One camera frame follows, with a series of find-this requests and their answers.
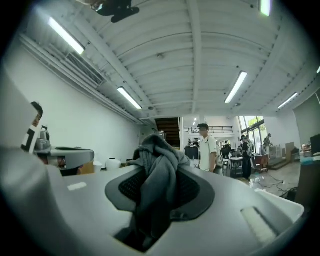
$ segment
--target kettle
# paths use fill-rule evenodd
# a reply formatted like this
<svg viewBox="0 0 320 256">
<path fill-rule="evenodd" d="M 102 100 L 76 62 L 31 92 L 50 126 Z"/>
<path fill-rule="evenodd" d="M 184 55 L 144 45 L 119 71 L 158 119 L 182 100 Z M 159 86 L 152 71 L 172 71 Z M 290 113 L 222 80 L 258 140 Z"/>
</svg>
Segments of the kettle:
<svg viewBox="0 0 320 256">
<path fill-rule="evenodd" d="M 39 137 L 36 139 L 34 151 L 37 153 L 41 152 L 50 152 L 51 143 L 50 143 L 50 134 L 48 132 L 47 126 L 42 126 Z"/>
</svg>

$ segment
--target cable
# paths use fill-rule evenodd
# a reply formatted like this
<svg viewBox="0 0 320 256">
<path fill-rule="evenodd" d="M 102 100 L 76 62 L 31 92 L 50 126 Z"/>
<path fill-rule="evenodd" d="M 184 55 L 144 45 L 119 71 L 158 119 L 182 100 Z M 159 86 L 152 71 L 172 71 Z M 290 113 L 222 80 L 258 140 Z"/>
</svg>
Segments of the cable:
<svg viewBox="0 0 320 256">
<path fill-rule="evenodd" d="M 280 195 L 280 197 L 283 198 L 283 196 L 284 196 L 285 194 L 288 194 L 290 191 L 293 191 L 293 190 L 295 190 L 295 189 L 297 189 L 297 188 L 298 188 L 298 187 L 295 186 L 295 187 L 290 188 L 290 189 L 288 189 L 288 190 L 283 190 L 283 189 L 281 189 L 281 188 L 278 187 L 278 189 L 280 189 L 280 190 L 283 191 L 283 193 L 282 193 L 282 195 Z"/>
<path fill-rule="evenodd" d="M 271 189 L 274 185 L 277 185 L 277 187 L 278 187 L 279 184 L 282 184 L 282 181 L 279 183 L 276 183 L 276 184 L 272 184 L 271 186 L 262 185 L 260 182 L 258 182 L 258 184 L 263 188 Z"/>
<path fill-rule="evenodd" d="M 284 183 L 284 180 L 276 179 L 275 177 L 273 177 L 273 176 L 272 176 L 271 174 L 269 174 L 268 172 L 267 172 L 266 174 L 269 175 L 270 177 L 272 177 L 275 181 Z"/>
</svg>

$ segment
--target air vent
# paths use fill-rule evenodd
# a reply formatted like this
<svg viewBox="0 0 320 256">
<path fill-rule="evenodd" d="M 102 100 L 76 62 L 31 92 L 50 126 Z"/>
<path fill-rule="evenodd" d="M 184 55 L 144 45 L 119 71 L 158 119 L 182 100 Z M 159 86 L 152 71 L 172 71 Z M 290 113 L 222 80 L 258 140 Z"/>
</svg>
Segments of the air vent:
<svg viewBox="0 0 320 256">
<path fill-rule="evenodd" d="M 95 84 L 98 86 L 101 85 L 104 82 L 104 78 L 97 72 L 95 71 L 94 68 L 92 68 L 83 58 L 81 58 L 78 54 L 76 53 L 69 53 L 68 56 L 66 57 L 67 60 L 72 62 L 76 68 L 78 68 L 80 71 L 82 71 L 88 79 L 93 81 Z"/>
</svg>

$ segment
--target person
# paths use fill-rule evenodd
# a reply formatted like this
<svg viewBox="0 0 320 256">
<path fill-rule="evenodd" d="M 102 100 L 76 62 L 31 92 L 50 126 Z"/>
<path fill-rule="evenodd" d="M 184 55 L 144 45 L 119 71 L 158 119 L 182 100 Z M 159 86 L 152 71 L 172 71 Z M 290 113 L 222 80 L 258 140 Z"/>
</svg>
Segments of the person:
<svg viewBox="0 0 320 256">
<path fill-rule="evenodd" d="M 226 140 L 224 142 L 224 146 L 222 148 L 222 157 L 224 159 L 229 159 L 229 154 L 230 154 L 230 151 L 231 151 L 231 146 L 230 144 L 228 143 L 228 141 Z"/>
<path fill-rule="evenodd" d="M 199 133 L 203 137 L 200 142 L 199 168 L 213 173 L 216 168 L 217 144 L 216 139 L 209 134 L 209 126 L 206 123 L 198 125 Z"/>
<path fill-rule="evenodd" d="M 193 143 L 193 145 L 194 145 L 195 147 L 199 148 L 199 139 L 198 139 L 198 138 L 195 138 L 194 140 L 195 140 L 195 142 Z"/>
<path fill-rule="evenodd" d="M 37 102 L 31 102 L 31 105 L 35 108 L 35 110 L 38 112 L 38 114 L 36 115 L 35 119 L 32 122 L 32 125 L 34 127 L 38 127 L 39 122 L 44 114 L 44 110 L 42 109 L 42 107 L 39 105 L 39 103 Z"/>
<path fill-rule="evenodd" d="M 267 155 L 269 155 L 270 158 L 270 146 L 272 146 L 273 144 L 270 142 L 270 138 L 271 137 L 271 133 L 268 134 L 268 136 L 263 140 L 263 147 L 264 147 L 264 151 Z"/>
<path fill-rule="evenodd" d="M 243 178 L 250 181 L 250 175 L 251 175 L 251 162 L 250 159 L 252 157 L 252 151 L 253 151 L 253 144 L 251 140 L 247 137 L 242 135 L 241 140 L 243 142 L 242 144 L 242 172 L 243 172 Z"/>
</svg>

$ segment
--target gray towel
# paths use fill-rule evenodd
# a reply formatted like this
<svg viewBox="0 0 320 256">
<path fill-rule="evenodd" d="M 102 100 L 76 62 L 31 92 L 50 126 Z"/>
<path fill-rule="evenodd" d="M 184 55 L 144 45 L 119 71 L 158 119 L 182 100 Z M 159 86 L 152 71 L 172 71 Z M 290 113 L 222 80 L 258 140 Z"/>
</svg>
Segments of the gray towel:
<svg viewBox="0 0 320 256">
<path fill-rule="evenodd" d="M 143 141 L 129 164 L 144 167 L 147 176 L 135 212 L 136 228 L 146 238 L 158 239 L 170 225 L 169 213 L 176 200 L 178 165 L 190 166 L 190 159 L 154 134 Z"/>
</svg>

